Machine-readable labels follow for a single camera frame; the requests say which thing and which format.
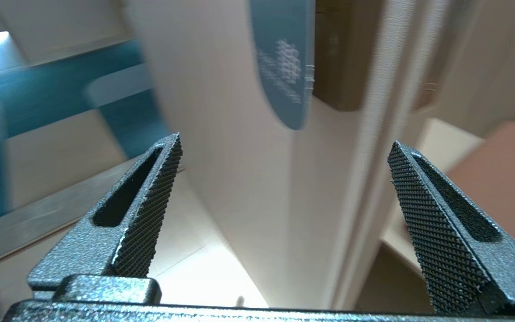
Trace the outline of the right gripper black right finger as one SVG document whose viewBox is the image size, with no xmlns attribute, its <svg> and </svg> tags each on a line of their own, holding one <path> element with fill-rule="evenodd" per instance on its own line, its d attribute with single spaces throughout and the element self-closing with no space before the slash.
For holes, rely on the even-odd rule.
<svg viewBox="0 0 515 322">
<path fill-rule="evenodd" d="M 388 166 L 435 312 L 515 316 L 515 239 L 419 151 Z"/>
</svg>

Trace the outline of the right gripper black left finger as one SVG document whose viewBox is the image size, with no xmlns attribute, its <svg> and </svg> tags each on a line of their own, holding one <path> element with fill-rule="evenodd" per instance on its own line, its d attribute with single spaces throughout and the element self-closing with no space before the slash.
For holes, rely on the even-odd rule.
<svg viewBox="0 0 515 322">
<path fill-rule="evenodd" d="M 146 277 L 182 153 L 179 134 L 152 145 L 35 265 L 31 290 L 55 291 L 71 275 Z"/>
</svg>

